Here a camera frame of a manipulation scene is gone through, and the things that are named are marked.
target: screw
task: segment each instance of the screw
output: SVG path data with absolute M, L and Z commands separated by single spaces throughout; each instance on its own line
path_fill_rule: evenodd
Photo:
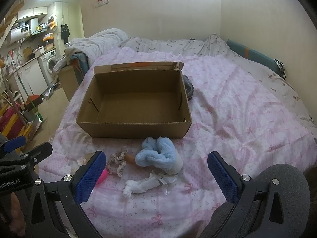
M 248 176 L 248 175 L 243 175 L 243 176 L 242 176 L 242 179 L 245 180 L 245 181 L 250 181 L 250 180 L 251 180 L 251 177 Z
M 272 183 L 274 183 L 275 185 L 278 185 L 280 182 L 279 182 L 279 180 L 277 180 L 277 179 L 273 179 L 273 180 L 272 180 Z
M 64 176 L 63 180 L 64 181 L 70 181 L 72 179 L 72 176 L 68 175 L 68 176 Z
M 41 184 L 41 182 L 42 182 L 42 180 L 41 180 L 41 179 L 36 179 L 34 183 L 35 183 L 35 185 L 40 185 L 40 184 Z

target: pink ball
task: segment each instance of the pink ball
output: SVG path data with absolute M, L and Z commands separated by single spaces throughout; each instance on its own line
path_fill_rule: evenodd
M 102 173 L 101 173 L 101 175 L 100 175 L 98 181 L 96 182 L 96 185 L 99 184 L 99 183 L 101 183 L 101 182 L 103 182 L 103 181 L 107 178 L 107 176 L 108 176 L 108 172 L 107 172 L 106 169 L 104 169 L 104 170 L 102 171 Z

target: open cardboard box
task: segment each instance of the open cardboard box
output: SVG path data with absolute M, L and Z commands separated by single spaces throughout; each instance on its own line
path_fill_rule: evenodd
M 191 114 L 179 63 L 96 66 L 76 123 L 92 137 L 183 138 Z

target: white cabinet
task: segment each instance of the white cabinet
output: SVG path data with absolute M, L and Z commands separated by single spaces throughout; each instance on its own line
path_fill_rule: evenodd
M 29 95 L 41 95 L 48 88 L 37 59 L 34 59 L 22 68 L 18 69 L 18 73 Z M 28 97 L 16 72 L 8 77 L 8 81 L 12 91 L 18 91 L 21 93 L 23 99 L 26 101 Z
M 33 8 L 33 15 L 34 16 L 45 15 L 45 14 L 47 14 L 47 7 Z
M 18 11 L 18 20 L 24 20 L 24 19 L 27 20 L 33 16 L 34 16 L 34 9 L 33 8 Z

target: pink bedsheet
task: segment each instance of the pink bedsheet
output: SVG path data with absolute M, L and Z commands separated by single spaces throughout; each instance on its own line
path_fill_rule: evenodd
M 207 155 L 217 150 L 240 174 L 255 177 L 270 165 L 291 164 L 304 171 L 316 161 L 313 136 L 281 102 L 253 77 L 222 56 L 183 57 L 169 53 L 141 53 L 113 49 L 94 66 L 139 62 L 182 61 L 183 74 L 195 87 L 189 102 L 193 123 L 183 139 L 173 140 L 184 166 L 172 192 L 160 188 L 122 196 L 125 181 L 149 176 L 127 165 L 123 178 L 109 175 L 81 206 L 104 237 L 174 238 L 198 236 L 214 210 L 225 199 L 207 167 Z M 76 123 L 93 67 L 71 99 L 53 141 L 53 154 L 40 164 L 45 182 L 60 180 L 71 171 L 72 161 L 101 150 L 107 157 L 128 147 L 137 154 L 142 140 L 96 139 Z

